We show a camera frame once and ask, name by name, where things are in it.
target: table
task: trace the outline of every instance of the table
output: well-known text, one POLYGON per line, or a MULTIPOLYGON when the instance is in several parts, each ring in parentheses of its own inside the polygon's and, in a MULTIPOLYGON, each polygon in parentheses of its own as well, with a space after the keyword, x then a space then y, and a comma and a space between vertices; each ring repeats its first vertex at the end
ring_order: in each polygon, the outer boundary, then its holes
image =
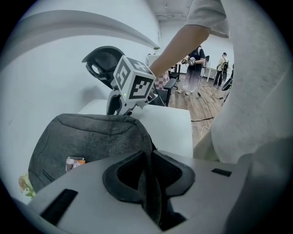
POLYGON ((211 75, 211 71, 214 71, 214 72, 215 72, 215 74, 214 74, 213 77, 212 77, 212 79, 214 79, 215 75, 217 74, 217 70, 214 69, 214 68, 207 68, 207 69, 209 69, 209 73, 208 73, 208 75, 207 75, 207 79, 206 79, 206 81, 209 82, 209 78, 210 78, 210 75, 211 75))
MULTIPOLYGON (((106 114, 107 100, 94 99, 79 114, 106 114)), ((138 119, 158 150, 193 157, 190 112, 164 106, 135 107, 131 117, 138 119)))

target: cable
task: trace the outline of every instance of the cable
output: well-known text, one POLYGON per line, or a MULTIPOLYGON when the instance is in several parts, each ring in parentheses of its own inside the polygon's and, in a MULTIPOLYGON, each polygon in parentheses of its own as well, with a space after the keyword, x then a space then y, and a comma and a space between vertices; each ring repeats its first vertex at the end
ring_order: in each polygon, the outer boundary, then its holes
POLYGON ((213 119, 214 117, 210 117, 210 118, 206 118, 206 119, 199 119, 199 120, 195 120, 195 119, 192 119, 191 121, 192 122, 200 122, 200 121, 205 121, 205 120, 209 120, 209 119, 213 119))
POLYGON ((161 102, 163 103, 163 105, 164 105, 165 107, 167 107, 167 106, 165 105, 165 103, 163 102, 161 96, 159 95, 159 92, 157 91, 157 88, 156 88, 155 84, 154 84, 154 88, 155 88, 155 91, 156 91, 157 95, 158 95, 159 98, 161 99, 161 102))
POLYGON ((216 99, 219 99, 219 100, 223 99, 222 97, 217 97, 214 93, 210 94, 210 93, 208 93, 208 92, 205 92, 205 91, 202 90, 201 88, 200 88, 200 90, 203 91, 204 93, 207 93, 208 95, 215 96, 216 99))
POLYGON ((213 117, 213 115, 212 115, 212 112, 211 112, 211 110, 210 110, 210 107, 209 107, 209 105, 206 103, 206 100, 202 97, 202 96, 200 96, 202 99, 203 99, 203 101, 205 102, 205 104, 207 105, 207 108, 209 108, 209 112, 210 112, 210 114, 211 114, 211 117, 213 117))
POLYGON ((207 129, 209 129, 207 126, 203 126, 203 127, 202 127, 202 129, 201 129, 201 139, 202 139, 202 130, 203 130, 205 127, 206 127, 207 129))

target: person's arm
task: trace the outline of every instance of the person's arm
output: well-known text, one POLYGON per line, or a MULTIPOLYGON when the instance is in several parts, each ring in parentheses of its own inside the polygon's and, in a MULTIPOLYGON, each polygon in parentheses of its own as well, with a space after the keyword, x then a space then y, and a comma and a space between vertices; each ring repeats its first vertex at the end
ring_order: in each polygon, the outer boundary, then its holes
POLYGON ((209 28, 199 25, 185 25, 175 35, 159 58, 150 66, 151 71, 156 77, 159 77, 173 64, 176 64, 207 40, 209 31, 209 28))
POLYGON ((204 64, 206 62, 206 55, 203 48, 200 49, 200 60, 195 61, 195 64, 204 64))
POLYGON ((205 58, 201 58, 200 60, 195 61, 195 64, 204 64, 206 62, 205 58))

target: white sleeve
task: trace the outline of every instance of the white sleeve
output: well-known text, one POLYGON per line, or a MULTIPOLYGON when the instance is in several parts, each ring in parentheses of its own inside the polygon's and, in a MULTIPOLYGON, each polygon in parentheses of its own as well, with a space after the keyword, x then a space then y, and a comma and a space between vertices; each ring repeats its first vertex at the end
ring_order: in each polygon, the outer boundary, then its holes
POLYGON ((229 38, 226 13, 220 0, 194 0, 186 25, 199 25, 211 29, 210 34, 229 38))

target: black slot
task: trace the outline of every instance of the black slot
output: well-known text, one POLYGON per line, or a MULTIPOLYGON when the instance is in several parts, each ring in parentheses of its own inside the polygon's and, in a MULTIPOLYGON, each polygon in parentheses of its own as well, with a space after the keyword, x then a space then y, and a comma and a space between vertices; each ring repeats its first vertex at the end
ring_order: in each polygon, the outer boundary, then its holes
POLYGON ((77 194, 77 191, 64 189, 49 205, 49 207, 41 214, 41 217, 47 220, 49 223, 56 225, 77 194))
POLYGON ((220 174, 220 175, 224 175, 224 176, 227 176, 227 177, 229 177, 232 174, 231 171, 222 170, 222 169, 219 169, 219 168, 213 169, 212 172, 220 174))
POLYGON ((186 220, 174 212, 170 198, 185 194, 194 182, 190 167, 157 151, 150 160, 143 151, 133 153, 103 173, 103 184, 113 197, 140 203, 163 231, 186 220))

